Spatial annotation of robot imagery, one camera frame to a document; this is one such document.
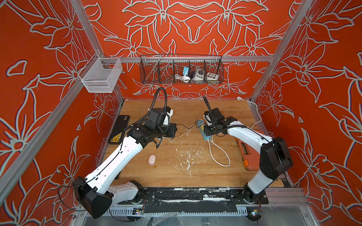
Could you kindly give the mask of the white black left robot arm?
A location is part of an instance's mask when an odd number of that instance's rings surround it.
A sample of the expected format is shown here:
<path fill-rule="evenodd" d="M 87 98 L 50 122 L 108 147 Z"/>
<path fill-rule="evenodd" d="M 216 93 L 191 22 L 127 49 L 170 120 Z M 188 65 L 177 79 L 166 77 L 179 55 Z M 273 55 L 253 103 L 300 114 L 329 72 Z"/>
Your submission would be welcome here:
<path fill-rule="evenodd" d="M 129 161 L 148 144 L 155 144 L 159 148 L 163 138 L 175 137 L 177 126 L 171 123 L 173 110 L 167 105 L 165 88 L 158 88 L 154 97 L 160 92 L 164 94 L 164 106 L 155 108 L 156 99 L 153 99 L 149 111 L 123 130 L 121 143 L 116 150 L 86 177 L 78 177 L 72 182 L 76 200 L 94 219 L 121 202 L 146 201 L 144 187 L 135 180 L 115 189 L 111 189 L 111 184 Z"/>

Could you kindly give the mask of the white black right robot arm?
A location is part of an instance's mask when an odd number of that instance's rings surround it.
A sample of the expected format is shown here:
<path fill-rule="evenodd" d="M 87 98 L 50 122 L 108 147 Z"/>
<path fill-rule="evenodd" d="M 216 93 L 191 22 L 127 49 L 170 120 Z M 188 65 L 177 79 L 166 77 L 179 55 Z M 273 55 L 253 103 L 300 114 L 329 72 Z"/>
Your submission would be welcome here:
<path fill-rule="evenodd" d="M 234 117 L 224 117 L 218 108 L 211 108 L 206 97 L 203 97 L 203 100 L 208 109 L 204 113 L 204 119 L 207 123 L 204 126 L 206 136 L 220 133 L 230 135 L 249 145 L 260 156 L 259 171 L 244 185 L 242 193 L 242 197 L 247 202 L 253 202 L 280 175 L 293 166 L 287 143 L 281 137 L 273 138 L 263 135 L 242 124 Z"/>

